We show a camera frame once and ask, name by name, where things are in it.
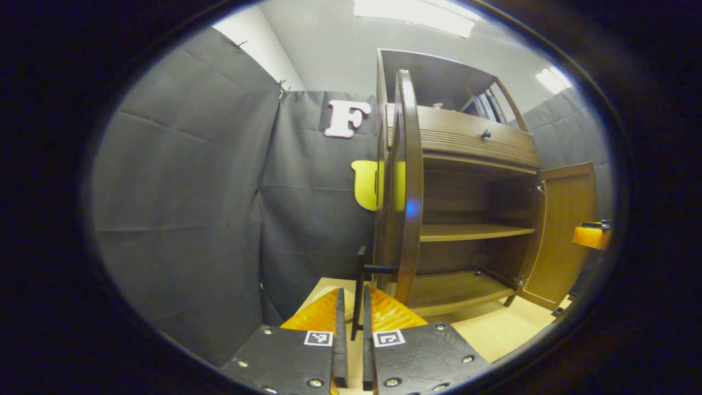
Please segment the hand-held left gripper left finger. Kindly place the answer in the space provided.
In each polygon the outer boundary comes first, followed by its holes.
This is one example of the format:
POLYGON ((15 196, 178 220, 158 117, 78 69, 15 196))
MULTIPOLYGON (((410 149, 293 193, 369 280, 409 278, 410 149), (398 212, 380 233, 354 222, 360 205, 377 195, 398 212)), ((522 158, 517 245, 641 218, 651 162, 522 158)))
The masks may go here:
POLYGON ((255 329, 221 373, 265 394, 338 394, 348 387, 344 289, 316 298, 280 326, 255 329))

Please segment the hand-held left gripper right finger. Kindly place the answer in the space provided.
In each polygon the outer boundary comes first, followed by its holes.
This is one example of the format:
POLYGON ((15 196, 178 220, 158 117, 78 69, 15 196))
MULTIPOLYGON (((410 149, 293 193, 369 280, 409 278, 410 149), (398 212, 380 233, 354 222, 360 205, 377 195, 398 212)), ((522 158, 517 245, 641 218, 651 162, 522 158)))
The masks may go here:
POLYGON ((363 321, 363 388, 373 394, 444 394, 491 367, 453 325, 428 322, 369 285, 363 321))

